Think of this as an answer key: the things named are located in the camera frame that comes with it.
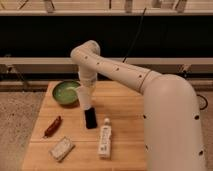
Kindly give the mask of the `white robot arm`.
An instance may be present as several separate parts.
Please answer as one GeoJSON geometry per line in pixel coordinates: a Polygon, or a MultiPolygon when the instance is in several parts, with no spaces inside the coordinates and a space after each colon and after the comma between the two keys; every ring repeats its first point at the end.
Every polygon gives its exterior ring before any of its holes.
{"type": "Polygon", "coordinates": [[[187,80],[104,58],[93,40],[74,48],[71,59],[84,86],[102,74],[143,95],[148,171],[207,171],[199,102],[187,80]]]}

